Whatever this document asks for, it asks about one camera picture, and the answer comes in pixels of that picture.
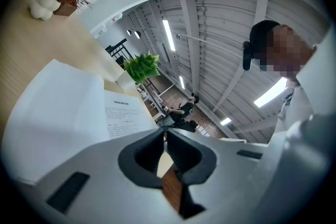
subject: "paper document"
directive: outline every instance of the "paper document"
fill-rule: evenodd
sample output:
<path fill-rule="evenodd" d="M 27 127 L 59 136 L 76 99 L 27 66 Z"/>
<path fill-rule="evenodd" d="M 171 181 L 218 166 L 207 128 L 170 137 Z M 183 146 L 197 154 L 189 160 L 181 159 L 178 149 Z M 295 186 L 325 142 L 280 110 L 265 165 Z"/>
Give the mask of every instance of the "paper document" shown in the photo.
<path fill-rule="evenodd" d="M 105 90 L 104 99 L 110 139 L 158 128 L 137 97 Z"/>
<path fill-rule="evenodd" d="M 51 61 L 8 119 L 1 156 L 12 179 L 34 184 L 82 149 L 109 139 L 104 81 Z"/>

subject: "ceiling light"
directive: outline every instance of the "ceiling light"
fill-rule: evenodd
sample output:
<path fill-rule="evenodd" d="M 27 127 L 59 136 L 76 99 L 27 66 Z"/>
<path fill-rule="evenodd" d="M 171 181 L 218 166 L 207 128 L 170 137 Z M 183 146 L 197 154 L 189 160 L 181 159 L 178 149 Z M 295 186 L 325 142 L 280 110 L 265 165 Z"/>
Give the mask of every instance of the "ceiling light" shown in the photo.
<path fill-rule="evenodd" d="M 181 86 L 184 89 L 184 83 L 183 83 L 183 78 L 180 76 L 180 82 L 181 82 Z"/>
<path fill-rule="evenodd" d="M 166 34 L 167 34 L 167 38 L 168 38 L 168 41 L 169 41 L 170 49 L 172 51 L 175 51 L 174 41 L 173 41 L 172 33 L 170 32 L 169 23 L 168 23 L 167 20 L 163 20 L 162 22 L 163 22 L 163 25 L 164 25 L 164 29 L 166 30 Z"/>
<path fill-rule="evenodd" d="M 221 125 L 225 125 L 225 124 L 228 124 L 229 122 L 231 122 L 231 120 L 229 119 L 229 118 L 226 118 L 225 120 L 223 120 L 222 122 L 221 122 Z"/>
<path fill-rule="evenodd" d="M 141 33 L 139 31 L 134 31 L 135 36 L 140 39 Z"/>
<path fill-rule="evenodd" d="M 263 96 L 254 101 L 259 108 L 264 104 L 281 94 L 286 88 L 287 79 L 281 78 L 272 88 L 270 88 Z"/>

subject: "wooden desk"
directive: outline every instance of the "wooden desk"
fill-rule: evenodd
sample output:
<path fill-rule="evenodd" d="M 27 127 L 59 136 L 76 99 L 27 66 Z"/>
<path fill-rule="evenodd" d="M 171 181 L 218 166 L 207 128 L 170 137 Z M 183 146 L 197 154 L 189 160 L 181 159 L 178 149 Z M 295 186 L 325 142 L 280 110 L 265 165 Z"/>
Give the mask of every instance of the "wooden desk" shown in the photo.
<path fill-rule="evenodd" d="M 35 75 L 53 59 L 99 74 L 106 90 L 141 100 L 135 87 L 125 92 L 114 82 L 123 72 L 122 68 L 84 29 L 76 14 L 53 15 L 48 21 L 34 19 L 28 10 L 29 1 L 12 0 L 1 21 L 0 142 L 16 101 Z"/>

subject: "person in dark clothing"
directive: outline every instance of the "person in dark clothing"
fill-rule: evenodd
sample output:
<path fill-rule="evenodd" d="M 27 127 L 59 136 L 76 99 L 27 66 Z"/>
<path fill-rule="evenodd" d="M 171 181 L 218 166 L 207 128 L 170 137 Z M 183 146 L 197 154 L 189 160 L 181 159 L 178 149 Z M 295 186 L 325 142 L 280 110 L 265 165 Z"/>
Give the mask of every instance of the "person in dark clothing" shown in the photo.
<path fill-rule="evenodd" d="M 183 122 L 181 125 L 176 126 L 175 128 L 183 129 L 183 130 L 195 133 L 197 126 L 198 124 L 195 121 L 186 121 L 186 122 Z"/>
<path fill-rule="evenodd" d="M 194 104 L 199 102 L 199 97 L 196 95 L 188 98 L 188 101 L 180 109 L 168 109 L 169 115 L 158 121 L 158 126 L 171 126 L 175 122 L 179 122 L 181 119 L 191 114 Z"/>

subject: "white decorative stone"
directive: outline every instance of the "white decorative stone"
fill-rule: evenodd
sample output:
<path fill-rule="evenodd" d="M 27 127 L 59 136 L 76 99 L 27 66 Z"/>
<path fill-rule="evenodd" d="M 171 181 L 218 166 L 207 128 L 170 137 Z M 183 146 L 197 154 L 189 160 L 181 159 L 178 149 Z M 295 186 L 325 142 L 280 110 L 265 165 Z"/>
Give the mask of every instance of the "white decorative stone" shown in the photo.
<path fill-rule="evenodd" d="M 30 0 L 28 7 L 33 18 L 48 20 L 52 12 L 57 10 L 61 5 L 57 0 Z"/>

